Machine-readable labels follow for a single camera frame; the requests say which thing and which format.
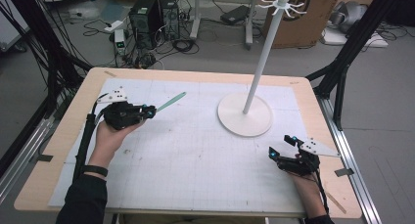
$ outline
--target wristband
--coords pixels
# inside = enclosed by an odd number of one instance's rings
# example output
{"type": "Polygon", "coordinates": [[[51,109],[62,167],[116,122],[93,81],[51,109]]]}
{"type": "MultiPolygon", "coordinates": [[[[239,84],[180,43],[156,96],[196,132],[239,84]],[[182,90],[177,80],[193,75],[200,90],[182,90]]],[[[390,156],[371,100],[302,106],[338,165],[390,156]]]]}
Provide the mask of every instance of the wristband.
{"type": "Polygon", "coordinates": [[[108,169],[100,166],[94,166],[94,165],[83,165],[82,167],[82,173],[84,172],[94,172],[103,175],[104,177],[107,177],[108,175],[108,169]]]}

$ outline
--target black sleeve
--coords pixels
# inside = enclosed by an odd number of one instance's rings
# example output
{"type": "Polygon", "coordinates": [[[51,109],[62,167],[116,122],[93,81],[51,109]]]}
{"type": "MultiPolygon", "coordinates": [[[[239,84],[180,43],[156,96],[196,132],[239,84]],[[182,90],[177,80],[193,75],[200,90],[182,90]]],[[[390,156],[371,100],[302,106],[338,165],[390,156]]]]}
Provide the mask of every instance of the black sleeve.
{"type": "Polygon", "coordinates": [[[69,187],[56,223],[102,224],[107,205],[107,182],[82,174],[69,187]]]}
{"type": "Polygon", "coordinates": [[[334,224],[329,215],[318,216],[314,218],[305,218],[305,224],[334,224]]]}

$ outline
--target white pole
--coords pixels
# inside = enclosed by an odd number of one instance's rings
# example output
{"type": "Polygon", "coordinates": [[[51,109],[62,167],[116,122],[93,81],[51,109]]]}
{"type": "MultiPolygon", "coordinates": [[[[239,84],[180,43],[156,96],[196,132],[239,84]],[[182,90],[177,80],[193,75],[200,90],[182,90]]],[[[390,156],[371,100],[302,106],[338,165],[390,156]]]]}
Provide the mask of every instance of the white pole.
{"type": "MultiPolygon", "coordinates": [[[[278,4],[281,5],[283,8],[285,7],[288,0],[278,0],[278,4]]],[[[271,50],[272,42],[274,41],[275,35],[278,30],[278,26],[280,25],[280,21],[283,17],[284,9],[276,8],[277,14],[272,18],[271,26],[269,27],[268,34],[266,36],[265,44],[262,48],[262,53],[260,54],[258,67],[255,71],[255,76],[253,80],[253,84],[251,85],[250,94],[248,95],[247,102],[245,103],[244,107],[244,114],[247,114],[250,110],[251,103],[253,102],[253,98],[255,95],[256,87],[259,83],[260,77],[262,76],[263,68],[265,67],[266,60],[268,59],[269,52],[271,50]]]]}

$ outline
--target cardboard box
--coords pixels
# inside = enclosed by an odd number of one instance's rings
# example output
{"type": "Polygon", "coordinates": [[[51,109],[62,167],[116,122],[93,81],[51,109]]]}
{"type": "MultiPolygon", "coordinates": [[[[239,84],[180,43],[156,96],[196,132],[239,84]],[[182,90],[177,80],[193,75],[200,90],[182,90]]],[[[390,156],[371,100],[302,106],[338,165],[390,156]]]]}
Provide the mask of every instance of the cardboard box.
{"type": "MultiPolygon", "coordinates": [[[[307,12],[304,15],[292,13],[293,19],[283,16],[272,48],[292,48],[314,46],[326,27],[333,8],[338,0],[290,0],[291,4],[304,3],[298,11],[307,12]]],[[[262,29],[264,36],[268,33],[274,8],[268,9],[265,25],[262,29]]]]}

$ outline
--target floor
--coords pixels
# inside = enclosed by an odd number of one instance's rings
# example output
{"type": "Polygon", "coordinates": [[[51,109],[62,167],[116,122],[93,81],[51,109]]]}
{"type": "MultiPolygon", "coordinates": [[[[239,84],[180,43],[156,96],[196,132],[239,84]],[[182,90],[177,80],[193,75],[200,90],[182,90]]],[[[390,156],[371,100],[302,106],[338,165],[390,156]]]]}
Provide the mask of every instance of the floor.
{"type": "MultiPolygon", "coordinates": [[[[61,3],[60,8],[85,0],[61,3]]],[[[98,0],[102,17],[123,18],[130,2],[98,0]],[[115,5],[120,13],[114,13],[115,5]]],[[[232,5],[220,4],[224,10],[232,5]]],[[[218,20],[220,11],[212,3],[203,4],[206,17],[218,20]]],[[[258,10],[257,22],[264,12],[258,10]]],[[[72,43],[94,66],[111,63],[113,44],[108,35],[84,36],[87,22],[66,23],[72,43]]],[[[415,27],[407,27],[415,34],[415,27]]],[[[256,38],[251,50],[243,43],[242,28],[224,27],[204,21],[197,39],[200,50],[194,55],[174,54],[156,63],[156,69],[254,73],[264,38],[256,38]]],[[[332,62],[342,47],[318,43],[309,49],[271,50],[264,74],[306,76],[332,62]]],[[[346,81],[343,128],[366,186],[383,223],[409,224],[415,219],[415,176],[411,172],[415,147],[415,39],[406,35],[389,41],[387,48],[369,48],[353,62],[346,81]]],[[[30,52],[9,52],[0,56],[0,156],[4,155],[28,119],[46,96],[46,86],[30,52]]],[[[13,202],[34,166],[30,162],[0,206],[0,223],[52,223],[56,213],[20,212],[13,202]]],[[[272,219],[271,223],[296,223],[272,219]]],[[[336,223],[364,223],[363,219],[335,220],[336,223]]]]}

